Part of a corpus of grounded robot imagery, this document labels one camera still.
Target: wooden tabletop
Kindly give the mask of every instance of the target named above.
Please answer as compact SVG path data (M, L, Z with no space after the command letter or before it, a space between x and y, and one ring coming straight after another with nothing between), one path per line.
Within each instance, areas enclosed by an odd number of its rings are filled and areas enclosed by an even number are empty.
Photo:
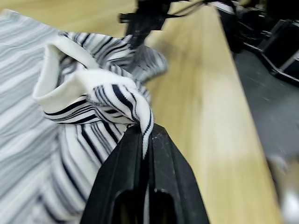
M122 37L134 0L1 0L61 30ZM184 6L175 3L172 10ZM263 150L217 11L171 19L147 44L169 62L149 81L156 123L189 161L211 224L280 224Z

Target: striped shirt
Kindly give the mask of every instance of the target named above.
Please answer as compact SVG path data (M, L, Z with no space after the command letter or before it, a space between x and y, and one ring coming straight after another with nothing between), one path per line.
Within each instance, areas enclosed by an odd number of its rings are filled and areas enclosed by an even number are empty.
M0 34L1 223L79 223L129 125L140 125L145 154L153 114L142 82L167 62L130 50L130 36L58 34L12 11Z

